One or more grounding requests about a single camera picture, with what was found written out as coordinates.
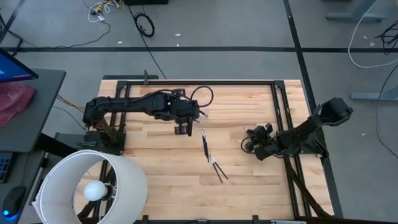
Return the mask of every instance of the monitor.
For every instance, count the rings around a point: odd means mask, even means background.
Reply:
[[[39,76],[0,48],[0,83],[30,80]]]

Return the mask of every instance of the wooden table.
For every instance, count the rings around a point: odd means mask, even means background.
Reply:
[[[116,84],[117,80],[103,80],[99,96],[114,97]],[[308,117],[302,85],[300,80],[285,80],[285,85],[294,126],[297,126]],[[142,96],[162,88],[184,88],[190,96],[196,87],[133,86],[130,96]],[[174,122],[154,120],[144,113],[127,114],[123,156],[143,167],[149,185],[142,214],[149,215],[150,220],[250,220],[253,215],[259,215],[261,220],[292,219],[283,160],[269,157],[259,161],[240,149],[241,140],[246,137],[243,127],[271,123],[274,130],[277,129],[271,88],[264,85],[210,87],[215,98],[207,107],[209,116],[202,123],[194,124],[192,137],[174,135]],[[201,89],[194,99],[200,105],[205,104],[210,93]],[[287,129],[283,109],[281,112]],[[204,156],[201,129],[206,132],[210,154],[229,177],[223,184]],[[307,188],[318,203],[333,214],[320,159],[314,154],[302,154],[300,158]],[[92,176],[99,175],[99,166],[90,170]],[[75,199],[77,212],[86,203],[81,193],[90,177],[83,178],[86,179],[78,186]],[[296,194],[300,214],[304,215],[298,188]]]

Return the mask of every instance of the black metal frame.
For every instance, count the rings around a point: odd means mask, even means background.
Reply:
[[[104,77],[107,80],[119,80],[124,77],[121,76],[112,76],[112,77]],[[126,81],[126,80],[120,80],[118,81],[117,84],[117,89],[116,89],[116,97],[120,97],[121,90],[124,88],[126,91],[124,93],[124,97],[129,97],[130,89],[134,85],[144,85],[143,81]],[[274,80],[274,81],[269,81],[269,80],[148,80],[148,85],[269,85],[271,88],[271,93],[272,93],[272,99],[274,101],[274,109],[275,109],[275,115],[277,119],[277,124],[278,124],[278,129],[279,131],[283,131],[283,123],[282,123],[282,115],[280,112],[280,106],[279,106],[279,99],[278,99],[278,94],[277,94],[277,89],[280,90],[280,94],[282,95],[282,102],[283,102],[283,107],[285,110],[285,115],[287,119],[287,125],[289,129],[293,128],[293,121],[290,113],[290,108],[289,108],[289,102],[287,99],[287,93],[285,89],[285,83],[283,80]],[[111,124],[114,126],[114,121],[116,119],[116,113],[113,113],[111,115]],[[122,113],[121,115],[121,120],[119,124],[119,128],[124,129],[124,123],[126,120],[126,113]],[[303,177],[303,172],[302,172],[302,165],[300,161],[299,156],[294,157],[295,160],[295,168],[298,173],[298,177],[300,178],[300,181],[302,181],[305,185],[304,177]],[[285,166],[287,167],[287,164],[290,163],[290,159],[288,157],[284,158]],[[103,162],[103,165],[101,167],[101,175],[100,175],[100,180],[104,180],[105,175],[106,175],[106,168],[108,166],[108,163],[106,161]],[[297,203],[297,196],[295,193],[295,185],[292,180],[292,178],[288,175],[287,173],[287,180],[288,180],[288,186],[289,186],[289,193],[290,193],[290,199],[292,202],[292,211],[294,214],[294,218],[302,217],[300,216],[299,212],[299,205]],[[111,179],[111,183],[114,184],[116,181],[115,176]],[[304,211],[305,211],[305,217],[311,217],[311,209],[309,206],[309,203],[305,199],[305,197],[302,194],[302,199],[303,199],[303,204],[304,204]],[[109,211],[109,209],[112,206],[112,200],[108,201],[106,204],[106,212]],[[95,207],[96,209],[94,210],[94,217],[97,217],[99,215],[99,203],[98,206]],[[138,220],[135,223],[155,223],[155,224],[161,224],[161,223],[190,223],[190,222],[197,222],[199,223],[199,220]],[[258,220],[258,216],[254,215],[253,220],[206,220],[205,223],[270,223],[270,220]]]

